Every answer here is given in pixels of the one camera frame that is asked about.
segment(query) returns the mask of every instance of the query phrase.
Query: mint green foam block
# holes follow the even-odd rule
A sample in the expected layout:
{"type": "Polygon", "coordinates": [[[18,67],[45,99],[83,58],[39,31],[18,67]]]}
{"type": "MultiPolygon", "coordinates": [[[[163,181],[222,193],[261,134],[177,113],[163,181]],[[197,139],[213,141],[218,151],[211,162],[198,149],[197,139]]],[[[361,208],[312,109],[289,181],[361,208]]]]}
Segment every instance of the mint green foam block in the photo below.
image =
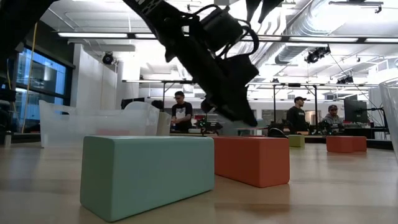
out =
{"type": "Polygon", "coordinates": [[[212,138],[88,136],[80,202],[114,222],[214,188],[212,138]]]}

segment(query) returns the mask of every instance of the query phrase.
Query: man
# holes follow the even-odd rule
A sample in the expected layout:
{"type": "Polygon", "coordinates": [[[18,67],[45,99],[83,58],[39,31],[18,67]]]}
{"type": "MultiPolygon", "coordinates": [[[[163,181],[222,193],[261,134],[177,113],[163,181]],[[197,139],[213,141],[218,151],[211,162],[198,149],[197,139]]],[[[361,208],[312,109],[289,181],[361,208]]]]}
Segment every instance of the man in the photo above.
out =
{"type": "Polygon", "coordinates": [[[326,121],[331,126],[343,124],[343,120],[337,115],[338,108],[336,105],[330,105],[328,111],[329,113],[322,119],[322,121],[326,121]]]}
{"type": "Polygon", "coordinates": [[[176,131],[187,133],[192,127],[192,105],[184,101],[185,95],[182,91],[174,94],[176,105],[172,107],[172,125],[176,131]]]}
{"type": "Polygon", "coordinates": [[[294,98],[294,106],[287,111],[286,120],[291,134],[295,134],[297,131],[308,131],[307,123],[305,122],[305,112],[301,109],[305,100],[306,98],[301,96],[294,98]]]}

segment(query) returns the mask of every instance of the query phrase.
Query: wooden table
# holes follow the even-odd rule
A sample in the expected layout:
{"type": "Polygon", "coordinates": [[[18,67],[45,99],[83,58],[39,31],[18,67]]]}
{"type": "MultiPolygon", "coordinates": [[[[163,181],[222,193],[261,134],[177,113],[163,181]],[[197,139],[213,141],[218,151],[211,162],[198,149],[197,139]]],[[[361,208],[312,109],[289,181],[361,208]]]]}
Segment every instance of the wooden table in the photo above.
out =
{"type": "Polygon", "coordinates": [[[170,136],[196,136],[196,137],[215,137],[217,134],[200,134],[200,133],[170,133],[170,136]]]}
{"type": "MultiPolygon", "coordinates": [[[[216,177],[213,191],[117,224],[396,224],[393,151],[327,153],[324,144],[290,151],[290,183],[259,189],[216,177]]],[[[0,149],[0,223],[105,224],[79,202],[81,149],[20,144],[0,149]]]]}

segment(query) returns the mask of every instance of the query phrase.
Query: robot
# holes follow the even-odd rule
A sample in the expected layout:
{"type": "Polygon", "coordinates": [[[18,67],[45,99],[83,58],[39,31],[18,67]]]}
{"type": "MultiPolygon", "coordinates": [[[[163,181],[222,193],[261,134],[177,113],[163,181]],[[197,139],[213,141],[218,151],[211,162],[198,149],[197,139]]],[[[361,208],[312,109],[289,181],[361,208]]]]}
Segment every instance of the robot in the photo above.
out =
{"type": "MultiPolygon", "coordinates": [[[[1,51],[0,77],[6,72],[6,60],[56,0],[2,0],[0,1],[1,51]]],[[[262,0],[261,23],[268,13],[283,0],[262,0]]],[[[177,57],[201,86],[206,97],[204,108],[231,121],[243,121],[257,126],[247,100],[246,84],[259,71],[249,56],[259,47],[259,39],[251,29],[250,20],[261,0],[246,0],[248,17],[240,21],[228,14],[229,7],[209,5],[195,13],[181,12],[163,0],[124,0],[146,22],[157,40],[166,48],[166,61],[177,57]],[[200,20],[198,13],[214,10],[200,20]],[[189,33],[182,27],[189,26],[189,33]],[[253,39],[252,52],[227,57],[228,50],[246,35],[253,39]]]]}

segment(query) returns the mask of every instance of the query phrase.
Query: plastic container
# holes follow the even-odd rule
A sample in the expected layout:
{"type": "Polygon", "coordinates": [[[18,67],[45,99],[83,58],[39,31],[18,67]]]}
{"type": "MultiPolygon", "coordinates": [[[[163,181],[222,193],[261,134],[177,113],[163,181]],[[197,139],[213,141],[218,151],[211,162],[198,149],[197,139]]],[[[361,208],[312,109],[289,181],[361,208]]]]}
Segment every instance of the plastic container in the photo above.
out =
{"type": "Polygon", "coordinates": [[[159,110],[132,102],[124,110],[88,110],[40,100],[42,147],[82,147],[85,136],[155,136],[159,110]]]}
{"type": "Polygon", "coordinates": [[[165,112],[159,113],[159,120],[157,123],[157,134],[158,136],[169,136],[170,135],[170,123],[172,116],[165,112]]]}
{"type": "Polygon", "coordinates": [[[379,87],[390,139],[398,162],[398,78],[380,83],[379,87]]]}

